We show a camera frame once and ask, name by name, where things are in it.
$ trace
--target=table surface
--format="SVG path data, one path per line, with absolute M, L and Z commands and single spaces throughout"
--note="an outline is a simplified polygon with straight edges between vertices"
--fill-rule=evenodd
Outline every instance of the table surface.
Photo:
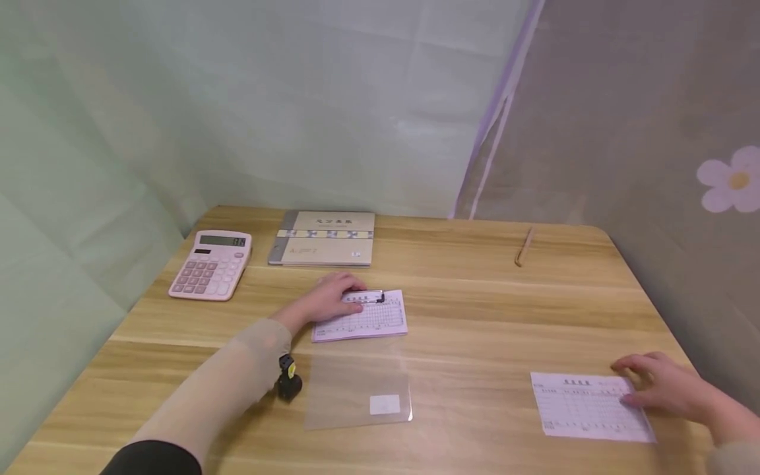
M 196 230 L 253 235 L 235 296 L 167 296 L 192 233 L 8 472 L 98 473 L 216 349 L 310 288 L 328 269 L 267 265 L 282 216 L 209 211 Z M 355 272 L 404 291 L 414 420 L 305 431 L 312 355 L 329 351 L 306 332 L 293 345 L 304 392 L 255 405 L 220 437 L 206 473 L 703 473 L 708 433 L 662 413 L 649 413 L 656 445 L 543 434 L 531 371 L 613 375 L 618 356 L 652 350 L 688 360 L 605 232 L 536 225 L 518 268 L 529 227 L 377 216 L 372 266 Z

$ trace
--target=black sleeve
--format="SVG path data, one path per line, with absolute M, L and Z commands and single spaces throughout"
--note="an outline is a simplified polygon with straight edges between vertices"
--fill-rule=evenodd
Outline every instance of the black sleeve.
M 178 445 L 144 440 L 122 447 L 100 475 L 201 475 L 201 465 Z

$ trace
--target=fabric wall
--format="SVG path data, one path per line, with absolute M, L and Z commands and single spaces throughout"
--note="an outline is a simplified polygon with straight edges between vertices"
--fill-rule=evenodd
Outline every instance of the fabric wall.
M 547 0 L 475 212 L 606 230 L 700 372 L 757 412 L 759 32 L 754 0 Z
M 104 131 L 207 203 L 444 217 L 531 1 L 27 4 Z
M 111 87 L 122 102 L 103 107 L 123 118 L 129 93 Z M 2 2 L 0 472 L 205 211 L 182 193 L 187 180 L 168 179 L 168 146 L 145 140 L 162 131 L 131 119 L 127 150 L 80 101 L 21 2 Z

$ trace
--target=white flower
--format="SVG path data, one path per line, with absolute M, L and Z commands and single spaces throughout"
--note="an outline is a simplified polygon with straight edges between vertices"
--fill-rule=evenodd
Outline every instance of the white flower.
M 700 165 L 697 178 L 713 187 L 702 197 L 707 211 L 722 213 L 732 205 L 740 213 L 760 209 L 760 148 L 740 148 L 731 157 L 730 166 L 708 160 Z

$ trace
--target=hand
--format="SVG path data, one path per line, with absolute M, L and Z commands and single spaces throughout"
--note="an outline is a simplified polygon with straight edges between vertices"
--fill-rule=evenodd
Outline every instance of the hand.
M 352 290 L 367 290 L 367 286 L 348 272 L 333 272 L 319 279 L 317 285 L 294 305 L 304 311 L 309 321 L 324 321 L 339 315 L 359 313 L 362 304 L 341 301 L 343 294 Z
M 612 369 L 630 369 L 647 385 L 643 391 L 623 396 L 624 404 L 658 407 L 697 423 L 708 424 L 714 408 L 727 397 L 696 371 L 660 352 L 624 356 L 612 364 Z

